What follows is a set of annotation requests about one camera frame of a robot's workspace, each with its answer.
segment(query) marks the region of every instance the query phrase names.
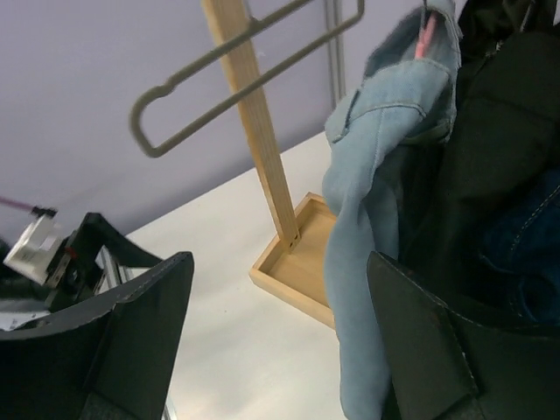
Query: white surface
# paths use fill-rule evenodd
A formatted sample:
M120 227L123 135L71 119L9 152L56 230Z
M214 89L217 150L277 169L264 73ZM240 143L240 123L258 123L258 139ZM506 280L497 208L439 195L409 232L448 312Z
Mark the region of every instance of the white surface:
M324 134L283 154L294 206L320 193ZM253 285L275 230L255 170L137 230L162 256L190 250L195 275L171 380L178 420L342 420L334 331Z

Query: wooden stand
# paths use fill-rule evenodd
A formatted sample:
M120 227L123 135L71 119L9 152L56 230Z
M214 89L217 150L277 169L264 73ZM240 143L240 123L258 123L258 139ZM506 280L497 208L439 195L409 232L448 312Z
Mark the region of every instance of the wooden stand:
M250 25L242 0L202 0L202 6L217 45ZM226 55L221 64L233 92L260 75L250 41ZM259 88L248 95L238 109L278 232L249 275L257 286L334 327L323 284L323 255L335 217L323 198L312 193L294 212L264 91Z

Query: metal hanger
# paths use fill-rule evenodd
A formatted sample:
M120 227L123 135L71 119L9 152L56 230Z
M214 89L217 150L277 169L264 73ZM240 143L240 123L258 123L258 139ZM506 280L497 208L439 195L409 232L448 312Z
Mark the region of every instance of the metal hanger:
M200 130L202 127L210 123L214 118L232 108L245 96L260 88L268 81L274 79L280 73L293 66L310 53L314 52L330 39L340 35L342 32L358 23L364 15L365 0L356 0L358 11L354 16L345 20L330 31L324 33L319 38L315 39L310 44L308 44L295 54L291 55L289 58L285 59L277 66L271 68L261 77L259 77L240 91L236 92L235 94L229 96L229 98L227 98L225 101L220 102L218 105L206 112L203 116L200 116L199 118L191 122L181 131L165 140L159 146L152 145L150 140L148 140L148 137L146 137L146 135L144 134L141 125L142 114L146 110L148 105L150 105L156 99L170 95L180 83L186 81L189 77L193 76L204 67L214 63L222 56L234 50L237 46L240 46L244 42L250 40L256 34L268 29L272 25L286 18L288 15L305 6L311 1L312 0L294 0L261 19L257 19L251 15L249 8L247 7L247 1L245 1L245 11L249 16L249 25L248 29L245 32L214 48L212 51L195 60L188 66L183 67L181 70L172 75L163 85L153 87L136 100L135 104L132 107L132 110L130 111L129 126L130 131L132 132L132 136L136 139L143 152L150 158L159 158L163 156L174 147L183 143L196 131Z

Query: wooden tray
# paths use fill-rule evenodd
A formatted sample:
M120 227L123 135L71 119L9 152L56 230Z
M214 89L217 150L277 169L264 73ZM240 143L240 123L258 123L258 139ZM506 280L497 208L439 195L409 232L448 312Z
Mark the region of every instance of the wooden tray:
M299 203L295 213L301 241L287 253L277 235L249 276L257 286L334 328L323 284L323 256L336 218L325 200L311 192Z

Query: metal pole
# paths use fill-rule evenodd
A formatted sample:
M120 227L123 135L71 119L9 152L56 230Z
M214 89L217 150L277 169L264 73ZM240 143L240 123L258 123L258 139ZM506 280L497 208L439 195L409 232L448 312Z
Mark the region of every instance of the metal pole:
M342 3L339 0L324 0L325 3L325 24L330 31L342 22ZM331 39L327 44L329 54L329 73L331 79L331 101L332 108L346 94L346 83L344 75L344 42L343 34Z
M107 279L107 286L110 289L118 286L119 284L123 284L123 280L121 279L121 273L119 272L118 264L116 263L113 256L109 253L109 251L103 247L101 248L101 263L103 264L103 268L105 271L105 278Z

